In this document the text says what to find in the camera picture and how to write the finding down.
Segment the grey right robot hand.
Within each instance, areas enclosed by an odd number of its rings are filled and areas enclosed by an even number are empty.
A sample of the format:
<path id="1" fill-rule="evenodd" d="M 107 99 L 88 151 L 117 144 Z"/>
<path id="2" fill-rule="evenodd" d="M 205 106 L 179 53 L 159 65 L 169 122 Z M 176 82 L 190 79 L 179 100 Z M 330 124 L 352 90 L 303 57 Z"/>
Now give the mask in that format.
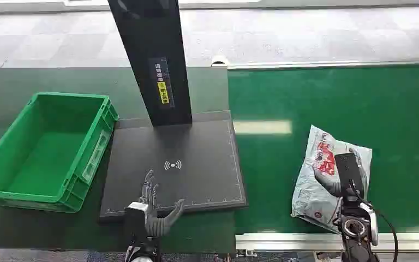
<path id="1" fill-rule="evenodd" d="M 334 197 L 367 199 L 369 180 L 363 168 L 361 154 L 351 147 L 348 153 L 337 154 L 334 159 L 339 180 L 331 179 L 330 175 L 326 175 L 317 165 L 313 165 L 316 181 Z"/>

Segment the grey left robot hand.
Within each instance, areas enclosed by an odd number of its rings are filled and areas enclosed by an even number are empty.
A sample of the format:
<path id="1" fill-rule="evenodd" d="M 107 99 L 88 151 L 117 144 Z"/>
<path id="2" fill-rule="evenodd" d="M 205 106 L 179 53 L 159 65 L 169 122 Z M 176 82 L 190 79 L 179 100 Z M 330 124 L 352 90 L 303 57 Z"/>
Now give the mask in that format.
<path id="1" fill-rule="evenodd" d="M 179 199 L 168 215 L 159 217 L 155 209 L 157 189 L 151 169 L 145 175 L 140 196 L 124 209 L 124 226 L 131 244 L 149 245 L 152 238 L 166 235 L 184 211 L 184 199 Z"/>

